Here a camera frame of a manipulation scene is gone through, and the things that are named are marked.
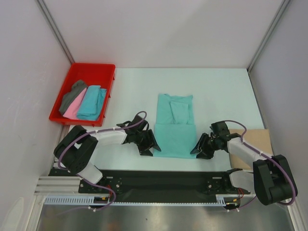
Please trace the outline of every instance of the pink cloth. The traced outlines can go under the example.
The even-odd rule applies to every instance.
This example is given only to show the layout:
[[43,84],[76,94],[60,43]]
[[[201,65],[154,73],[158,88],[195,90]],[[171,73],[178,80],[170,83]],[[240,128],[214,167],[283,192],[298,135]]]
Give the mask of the pink cloth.
[[71,105],[69,105],[69,107],[67,108],[67,111],[63,114],[63,117],[69,118],[69,119],[78,119],[77,118],[77,112],[81,106],[81,102],[83,100],[83,97],[86,94],[87,89],[85,88],[75,99],[74,101],[71,103]]

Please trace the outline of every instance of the metal floor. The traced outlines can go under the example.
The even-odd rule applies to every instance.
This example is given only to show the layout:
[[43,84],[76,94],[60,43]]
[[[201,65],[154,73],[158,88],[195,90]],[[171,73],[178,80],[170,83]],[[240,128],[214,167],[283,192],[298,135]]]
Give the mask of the metal floor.
[[111,206],[91,212],[45,205],[37,231],[293,231],[287,208],[255,200],[240,212],[201,206]]

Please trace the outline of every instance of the folded towel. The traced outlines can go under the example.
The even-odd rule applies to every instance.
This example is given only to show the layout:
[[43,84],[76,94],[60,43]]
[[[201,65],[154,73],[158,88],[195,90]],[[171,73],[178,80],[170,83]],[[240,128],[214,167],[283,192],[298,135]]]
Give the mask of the folded towel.
[[75,99],[74,101],[69,105],[66,112],[63,114],[63,117],[69,118],[69,119],[78,119],[76,117],[77,112],[81,106],[81,102],[83,97],[86,94],[87,89],[85,88]]
[[65,94],[62,98],[61,106],[59,108],[59,112],[61,113],[61,115],[63,115],[67,111],[69,105],[71,105],[75,98],[87,87],[88,86],[86,85],[86,83],[82,80],[78,80],[76,83],[73,84],[71,91]]
[[190,154],[197,144],[192,102],[192,95],[158,95],[154,136],[161,152],[154,149],[153,156],[196,158],[196,154]]
[[99,85],[89,86],[77,112],[77,118],[97,120],[103,108],[106,91],[106,89],[101,89]]

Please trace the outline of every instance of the cardboard piece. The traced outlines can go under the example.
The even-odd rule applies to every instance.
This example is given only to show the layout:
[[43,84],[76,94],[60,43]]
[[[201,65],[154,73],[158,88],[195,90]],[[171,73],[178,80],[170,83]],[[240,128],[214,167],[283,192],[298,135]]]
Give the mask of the cardboard piece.
[[[238,133],[242,134],[244,130],[242,129],[230,129],[230,133]],[[273,154],[271,143],[270,143],[270,133],[267,129],[252,129],[248,130],[244,136],[244,139],[262,150],[265,153]],[[252,170],[249,165],[247,165],[243,160],[238,158],[237,156],[230,154],[230,163],[232,168],[242,168],[245,170]]]

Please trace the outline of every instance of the stainless steel surface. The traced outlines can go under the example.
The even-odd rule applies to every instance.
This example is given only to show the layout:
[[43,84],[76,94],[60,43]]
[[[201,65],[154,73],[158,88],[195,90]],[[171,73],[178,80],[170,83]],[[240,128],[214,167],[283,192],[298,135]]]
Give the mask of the stainless steel surface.
[[38,4],[39,8],[41,9],[44,17],[46,18],[46,21],[47,21],[48,25],[50,26],[53,34],[55,35],[56,39],[58,40],[62,50],[64,51],[67,59],[69,60],[69,62],[71,64],[73,64],[75,62],[74,58],[73,58],[71,52],[69,51],[69,48],[67,47],[67,45],[66,45],[66,43],[63,39],[63,36],[61,35],[61,33],[58,29],[57,24],[55,23],[52,15],[50,14],[45,1],[44,0],[36,0],[36,2]]
[[293,231],[285,207],[254,201],[240,212],[222,207],[111,206],[91,212],[44,205],[37,231]]
[[252,58],[249,66],[248,66],[248,73],[251,72],[252,68],[254,67],[256,61],[258,60],[260,54],[262,53],[263,49],[265,48],[268,40],[270,39],[273,31],[275,30],[276,26],[278,25],[278,23],[280,22],[282,16],[284,15],[286,9],[288,8],[288,6],[290,5],[290,3],[292,2],[292,0],[283,0],[275,17],[273,18],[273,21],[271,22],[267,32],[265,33],[254,57]]

